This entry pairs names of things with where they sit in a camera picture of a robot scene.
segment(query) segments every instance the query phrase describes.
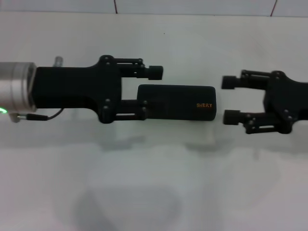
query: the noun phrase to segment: black cable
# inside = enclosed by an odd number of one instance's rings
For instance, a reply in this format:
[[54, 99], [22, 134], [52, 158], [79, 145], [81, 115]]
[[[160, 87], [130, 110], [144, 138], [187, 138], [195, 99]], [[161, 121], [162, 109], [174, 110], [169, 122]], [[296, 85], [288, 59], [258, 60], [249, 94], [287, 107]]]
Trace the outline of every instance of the black cable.
[[36, 120], [36, 121], [47, 121], [56, 118], [64, 108], [61, 108], [56, 114], [48, 117], [47, 115], [37, 115], [37, 114], [27, 114], [26, 119], [27, 120]]

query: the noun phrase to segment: green indicator light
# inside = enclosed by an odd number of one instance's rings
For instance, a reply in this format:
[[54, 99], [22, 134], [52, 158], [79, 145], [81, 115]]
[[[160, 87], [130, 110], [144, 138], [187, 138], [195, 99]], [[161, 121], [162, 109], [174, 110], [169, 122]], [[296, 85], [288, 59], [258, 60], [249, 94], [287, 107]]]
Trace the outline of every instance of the green indicator light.
[[8, 113], [8, 111], [0, 107], [0, 114], [5, 114], [5, 113]]

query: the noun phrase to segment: silver metal cylinder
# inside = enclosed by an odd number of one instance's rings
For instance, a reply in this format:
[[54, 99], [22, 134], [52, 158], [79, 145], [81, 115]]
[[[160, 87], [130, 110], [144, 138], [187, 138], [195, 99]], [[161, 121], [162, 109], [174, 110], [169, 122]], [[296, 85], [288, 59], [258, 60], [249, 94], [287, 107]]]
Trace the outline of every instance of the silver metal cylinder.
[[36, 111], [31, 97], [35, 71], [34, 63], [0, 63], [0, 107], [10, 115]]

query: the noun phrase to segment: black rectangular object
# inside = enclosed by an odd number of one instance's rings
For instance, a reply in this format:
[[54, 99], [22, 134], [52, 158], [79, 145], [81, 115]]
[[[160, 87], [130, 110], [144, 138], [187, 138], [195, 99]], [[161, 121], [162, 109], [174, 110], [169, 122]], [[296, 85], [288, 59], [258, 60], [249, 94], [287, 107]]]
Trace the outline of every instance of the black rectangular object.
[[147, 101], [149, 119], [214, 120], [214, 87], [144, 84], [137, 100]]

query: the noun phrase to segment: white tiled wall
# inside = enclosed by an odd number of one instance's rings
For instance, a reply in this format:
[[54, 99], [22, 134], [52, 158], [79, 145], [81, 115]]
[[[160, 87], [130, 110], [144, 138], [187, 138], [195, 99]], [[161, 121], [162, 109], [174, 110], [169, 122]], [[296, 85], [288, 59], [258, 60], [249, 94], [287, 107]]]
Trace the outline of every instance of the white tiled wall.
[[[270, 16], [276, 0], [0, 0], [0, 11]], [[308, 0], [277, 0], [273, 16], [308, 17]]]

